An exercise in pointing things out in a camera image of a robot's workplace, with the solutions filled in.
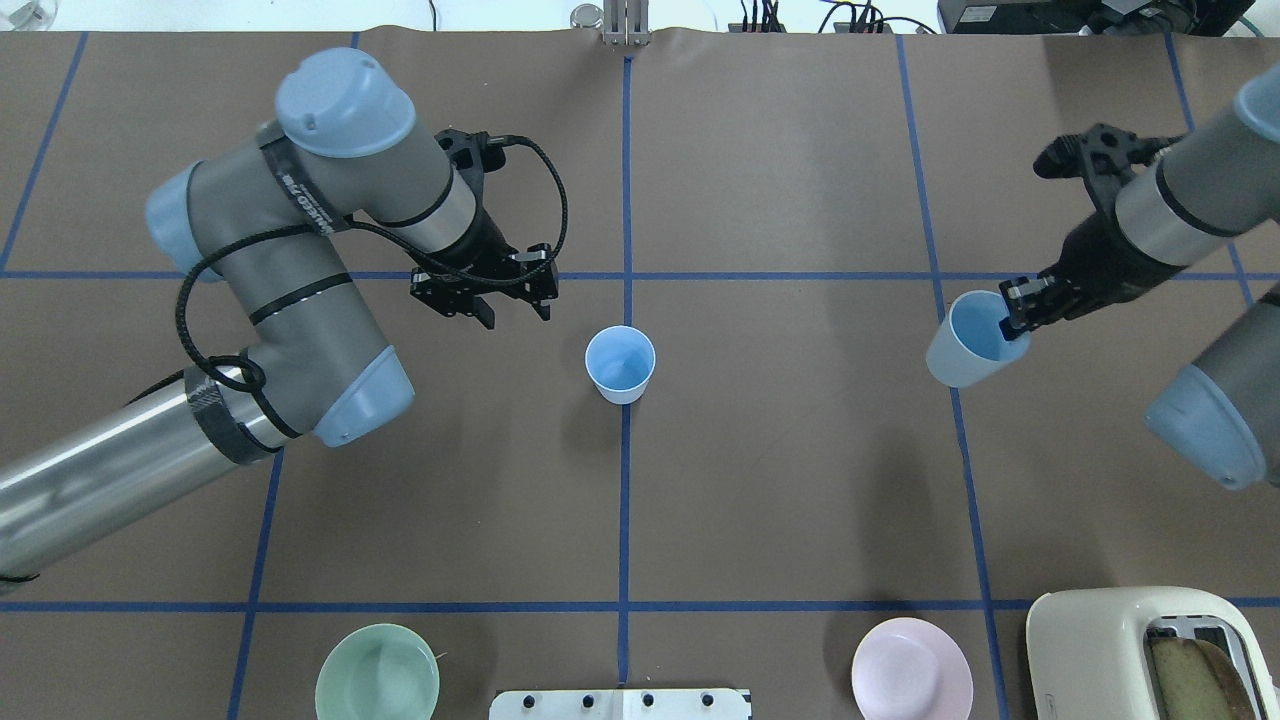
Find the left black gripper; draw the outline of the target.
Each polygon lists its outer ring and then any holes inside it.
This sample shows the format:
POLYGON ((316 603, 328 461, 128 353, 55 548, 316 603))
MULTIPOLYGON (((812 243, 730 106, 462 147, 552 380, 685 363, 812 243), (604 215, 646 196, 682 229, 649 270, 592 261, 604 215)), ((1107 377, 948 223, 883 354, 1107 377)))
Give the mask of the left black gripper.
POLYGON ((559 252, 561 242, 535 243, 520 252, 492 217, 480 215, 460 242, 420 260, 410 295, 435 311, 462 311, 486 331, 497 327, 495 311, 483 297, 486 293, 524 301, 549 322, 559 297, 559 252))

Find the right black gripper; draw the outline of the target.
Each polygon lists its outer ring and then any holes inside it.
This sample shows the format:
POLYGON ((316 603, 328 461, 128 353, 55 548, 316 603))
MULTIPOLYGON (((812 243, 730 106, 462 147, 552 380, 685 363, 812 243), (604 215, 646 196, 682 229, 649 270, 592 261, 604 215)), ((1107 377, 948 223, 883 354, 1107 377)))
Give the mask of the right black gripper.
POLYGON ((1175 274, 1174 265, 1137 249, 1112 217, 1096 211, 1068 233, 1059 260, 1038 277, 998 284, 1007 310, 998 328, 1012 342, 1059 320, 1130 302, 1175 274))

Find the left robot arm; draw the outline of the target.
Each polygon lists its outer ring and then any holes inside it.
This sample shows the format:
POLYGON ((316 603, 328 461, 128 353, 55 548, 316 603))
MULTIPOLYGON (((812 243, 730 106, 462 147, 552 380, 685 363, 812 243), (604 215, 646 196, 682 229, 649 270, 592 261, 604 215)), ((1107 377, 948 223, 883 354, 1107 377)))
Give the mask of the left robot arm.
POLYGON ((156 188, 154 242, 183 273, 173 323, 189 365, 3 469, 3 593, 90 544, 312 434, 340 447, 413 401, 410 377, 340 259, 362 231, 413 263, 410 292, 493 328, 485 297, 543 320, 564 246, 509 246, 484 204, 522 135, 433 131, 371 55, 333 47, 279 85, 274 117, 156 188))

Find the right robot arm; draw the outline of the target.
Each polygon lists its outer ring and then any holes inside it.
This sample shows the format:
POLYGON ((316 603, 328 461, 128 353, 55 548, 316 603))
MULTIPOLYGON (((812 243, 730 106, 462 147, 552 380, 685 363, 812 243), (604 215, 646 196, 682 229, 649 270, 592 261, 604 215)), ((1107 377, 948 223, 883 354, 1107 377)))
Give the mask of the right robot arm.
MULTIPOLYGON (((1270 67, 1184 135, 1098 123, 1047 143, 1036 174, 1079 179, 1093 210, 1053 263, 998 286, 1004 337, 1133 302, 1276 224, 1277 90, 1270 67)), ((1147 428, 1226 489, 1277 483, 1277 325, 1271 287, 1146 409, 1147 428)))

